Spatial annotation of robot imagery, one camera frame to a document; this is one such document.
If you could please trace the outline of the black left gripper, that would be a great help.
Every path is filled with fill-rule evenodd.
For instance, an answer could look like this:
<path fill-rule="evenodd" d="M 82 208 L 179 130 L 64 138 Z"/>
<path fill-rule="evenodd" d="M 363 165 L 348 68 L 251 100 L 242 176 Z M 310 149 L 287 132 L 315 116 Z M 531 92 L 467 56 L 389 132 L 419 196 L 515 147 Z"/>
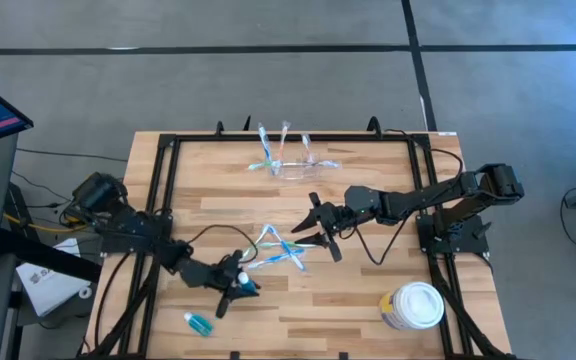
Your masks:
<path fill-rule="evenodd" d="M 258 292 L 242 291 L 237 280 L 233 282 L 224 280 L 221 277 L 219 262 L 210 266 L 204 286 L 221 293 L 216 310 L 216 317 L 221 319 L 225 316 L 231 302 L 243 298 L 259 297 L 260 294 Z"/>

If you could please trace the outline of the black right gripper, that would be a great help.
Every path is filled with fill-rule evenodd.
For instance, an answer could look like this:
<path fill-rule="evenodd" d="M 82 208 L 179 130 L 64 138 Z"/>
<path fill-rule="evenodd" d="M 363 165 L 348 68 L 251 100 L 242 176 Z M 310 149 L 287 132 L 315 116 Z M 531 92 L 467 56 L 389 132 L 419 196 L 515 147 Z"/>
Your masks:
<path fill-rule="evenodd" d="M 306 218 L 296 225 L 291 232 L 298 233 L 317 225 L 321 227 L 321 231 L 314 235 L 299 239 L 296 243 L 298 245 L 313 245 L 326 248 L 329 250 L 333 261 L 339 262 L 342 260 L 342 253 L 334 237 L 343 229 L 337 230 L 327 228 L 322 220 L 322 216 L 325 214 L 326 210 L 324 204 L 327 202 L 322 203 L 315 192 L 311 192 L 309 198 L 312 202 L 313 208 L 308 212 Z"/>

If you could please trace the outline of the small teal mouthwash bottle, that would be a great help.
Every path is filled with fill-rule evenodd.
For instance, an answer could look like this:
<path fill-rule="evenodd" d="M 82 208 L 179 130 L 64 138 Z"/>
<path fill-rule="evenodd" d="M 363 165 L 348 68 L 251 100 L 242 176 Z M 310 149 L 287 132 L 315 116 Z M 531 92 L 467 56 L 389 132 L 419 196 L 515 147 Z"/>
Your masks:
<path fill-rule="evenodd" d="M 193 312 L 186 312 L 184 320 L 189 327 L 201 336 L 208 337 L 213 333 L 212 324 L 204 317 Z"/>
<path fill-rule="evenodd" d="M 257 284 L 245 272 L 240 272 L 237 281 L 241 289 L 248 294 L 258 294 Z"/>

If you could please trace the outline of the blue toothbrush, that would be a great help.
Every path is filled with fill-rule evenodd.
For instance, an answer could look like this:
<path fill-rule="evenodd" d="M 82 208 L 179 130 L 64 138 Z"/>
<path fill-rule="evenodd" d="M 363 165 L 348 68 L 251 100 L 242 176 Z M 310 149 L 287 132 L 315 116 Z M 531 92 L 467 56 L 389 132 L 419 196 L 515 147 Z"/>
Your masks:
<path fill-rule="evenodd" d="M 296 265 L 296 267 L 300 271 L 305 272 L 306 271 L 305 265 L 301 262 L 301 260 L 297 257 L 296 253 L 291 249 L 288 243 L 279 235 L 278 231 L 272 225 L 268 226 L 268 232 L 277 239 L 286 255 L 292 260 L 292 262 Z"/>
<path fill-rule="evenodd" d="M 299 257 L 301 255 L 303 255 L 303 253 L 305 252 L 305 249 L 297 249 L 293 251 L 293 254 L 299 259 Z M 266 266 L 266 265 L 270 265 L 270 264 L 274 264 L 274 263 L 279 263 L 281 261 L 293 261 L 292 257 L 290 254 L 288 253 L 283 253 L 280 255 L 275 255 L 272 257 L 269 257 L 267 259 L 261 260 L 261 261 L 257 261 L 257 262 L 253 262 L 247 265 L 248 269 L 257 269 L 260 268 L 262 266 Z"/>
<path fill-rule="evenodd" d="M 271 144 L 267 134 L 267 130 L 265 129 L 262 123 L 258 124 L 258 134 L 264 150 L 264 156 L 265 156 L 264 164 L 266 166 L 271 166 L 273 162 Z"/>

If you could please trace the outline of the clear acrylic organizer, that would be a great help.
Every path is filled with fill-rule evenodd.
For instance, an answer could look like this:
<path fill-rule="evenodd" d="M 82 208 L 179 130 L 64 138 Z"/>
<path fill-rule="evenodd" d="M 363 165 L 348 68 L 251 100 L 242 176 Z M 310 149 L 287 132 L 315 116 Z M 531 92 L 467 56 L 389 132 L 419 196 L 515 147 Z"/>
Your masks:
<path fill-rule="evenodd" d="M 314 177 L 319 172 L 319 160 L 314 156 L 300 155 L 292 160 L 272 160 L 270 174 L 285 180 Z"/>

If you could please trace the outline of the wipes canister white lid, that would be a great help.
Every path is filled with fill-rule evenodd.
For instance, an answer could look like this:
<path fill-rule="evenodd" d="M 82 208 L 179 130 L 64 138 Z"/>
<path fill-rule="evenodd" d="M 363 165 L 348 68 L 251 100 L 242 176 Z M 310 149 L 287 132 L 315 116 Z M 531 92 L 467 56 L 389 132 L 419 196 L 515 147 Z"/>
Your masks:
<path fill-rule="evenodd" d="M 411 282 L 385 294 L 378 303 L 382 320 L 398 330 L 426 330 L 445 314 L 438 290 L 425 282 Z"/>

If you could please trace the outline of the white paper sheet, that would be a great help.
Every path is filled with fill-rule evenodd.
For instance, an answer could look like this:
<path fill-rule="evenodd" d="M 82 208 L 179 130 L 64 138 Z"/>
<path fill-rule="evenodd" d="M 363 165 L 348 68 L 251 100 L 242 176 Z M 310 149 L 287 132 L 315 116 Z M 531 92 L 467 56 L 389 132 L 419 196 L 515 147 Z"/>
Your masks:
<path fill-rule="evenodd" d="M 49 314 L 69 299 L 79 297 L 80 288 L 84 286 L 91 288 L 90 281 L 30 263 L 19 265 L 16 272 L 39 317 Z"/>

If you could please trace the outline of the black beam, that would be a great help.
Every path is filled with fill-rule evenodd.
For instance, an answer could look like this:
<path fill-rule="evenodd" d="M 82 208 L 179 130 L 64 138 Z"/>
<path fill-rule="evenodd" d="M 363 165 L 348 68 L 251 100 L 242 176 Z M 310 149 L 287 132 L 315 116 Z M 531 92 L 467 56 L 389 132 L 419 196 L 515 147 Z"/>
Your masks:
<path fill-rule="evenodd" d="M 92 261 L 0 229 L 0 255 L 13 254 L 19 260 L 64 275 L 97 283 L 101 266 Z"/>

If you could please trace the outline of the black aluminium table frame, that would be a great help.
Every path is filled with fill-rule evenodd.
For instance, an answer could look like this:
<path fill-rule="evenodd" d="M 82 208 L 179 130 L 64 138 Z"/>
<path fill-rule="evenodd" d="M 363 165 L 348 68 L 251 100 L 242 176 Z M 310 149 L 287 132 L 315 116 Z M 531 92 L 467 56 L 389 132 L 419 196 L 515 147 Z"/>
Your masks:
<path fill-rule="evenodd" d="M 306 155 L 301 135 L 288 131 L 284 160 Z M 138 132 L 123 178 L 128 202 L 170 215 L 171 237 L 189 241 L 195 259 L 213 264 L 244 252 L 265 224 L 286 242 L 320 232 L 319 226 L 291 232 L 312 209 L 311 192 L 323 203 L 343 205 L 353 185 L 407 193 L 465 172 L 456 162 L 456 136 L 403 135 L 376 121 L 363 132 L 308 135 L 319 161 L 342 167 L 285 180 L 270 168 L 248 170 L 265 160 L 255 131 Z M 261 286 L 260 296 L 233 301 L 221 319 L 220 292 L 187 287 L 150 254 L 108 252 L 84 360 L 516 360 L 486 253 L 422 251 L 417 219 L 437 209 L 416 211 L 394 226 L 372 220 L 343 231 L 334 237 L 339 262 L 326 248 L 301 248 L 305 272 L 288 260 L 248 269 L 285 253 L 257 247 L 243 269 Z M 398 330 L 382 320 L 380 299 L 411 282 L 432 285 L 444 300 L 444 318 L 430 329 Z M 206 318 L 213 333 L 193 331 L 186 312 Z"/>

